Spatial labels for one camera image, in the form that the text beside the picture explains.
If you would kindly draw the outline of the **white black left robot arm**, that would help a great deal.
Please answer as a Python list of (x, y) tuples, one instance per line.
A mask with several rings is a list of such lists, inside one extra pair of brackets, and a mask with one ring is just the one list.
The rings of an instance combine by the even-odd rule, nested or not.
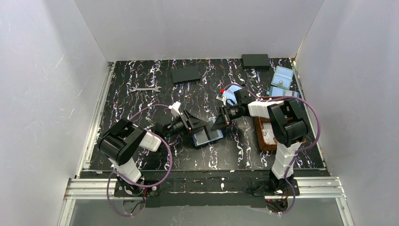
[(180, 133), (192, 136), (203, 131), (206, 125), (205, 120), (187, 110), (175, 113), (172, 117), (157, 119), (152, 131), (136, 126), (128, 119), (121, 119), (102, 135), (98, 149), (114, 165), (122, 180), (130, 185), (149, 188), (150, 185), (138, 183), (142, 174), (133, 159), (137, 149), (143, 148), (155, 152), (161, 144), (166, 144), (164, 137)]

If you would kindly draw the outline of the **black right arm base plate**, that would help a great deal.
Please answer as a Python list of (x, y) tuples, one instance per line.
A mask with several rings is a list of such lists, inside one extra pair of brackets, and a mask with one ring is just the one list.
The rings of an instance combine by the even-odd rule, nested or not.
[(272, 180), (252, 180), (247, 193), (254, 196), (293, 196), (299, 195), (299, 185), (297, 180), (288, 178), (289, 185), (285, 179), (280, 179), (277, 184)]

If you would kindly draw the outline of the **dark blue card holder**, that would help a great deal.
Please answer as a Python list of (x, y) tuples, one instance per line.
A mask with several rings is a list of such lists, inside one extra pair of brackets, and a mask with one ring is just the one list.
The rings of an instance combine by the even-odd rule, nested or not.
[(200, 131), (192, 136), (194, 145), (196, 147), (207, 145), (211, 142), (214, 142), (214, 141), (217, 141), (217, 140), (223, 138), (223, 133), (221, 130), (219, 130), (219, 129), (214, 130), (214, 131), (211, 130), (214, 122), (215, 122), (215, 118), (209, 120), (207, 122), (205, 128), (202, 131)]

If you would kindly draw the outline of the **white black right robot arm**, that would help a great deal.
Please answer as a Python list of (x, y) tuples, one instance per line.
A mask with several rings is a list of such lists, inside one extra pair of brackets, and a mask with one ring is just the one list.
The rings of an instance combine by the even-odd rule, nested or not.
[(240, 117), (261, 117), (270, 120), (274, 138), (277, 141), (275, 162), (269, 173), (268, 182), (250, 192), (261, 190), (286, 191), (293, 180), (293, 162), (297, 151), (311, 128), (300, 108), (299, 97), (277, 97), (262, 100), (250, 96), (247, 89), (234, 92), (237, 103), (233, 106), (220, 106), (212, 130), (228, 127), (232, 120)]

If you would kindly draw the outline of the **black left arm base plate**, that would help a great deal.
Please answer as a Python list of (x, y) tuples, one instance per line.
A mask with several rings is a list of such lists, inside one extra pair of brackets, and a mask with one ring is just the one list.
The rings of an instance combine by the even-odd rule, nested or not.
[(145, 192), (145, 188), (131, 185), (123, 180), (118, 180), (115, 184), (114, 193), (115, 197), (143, 197), (145, 193), (145, 197), (158, 197), (160, 195), (160, 187), (156, 187), (155, 190), (153, 188), (147, 188)]

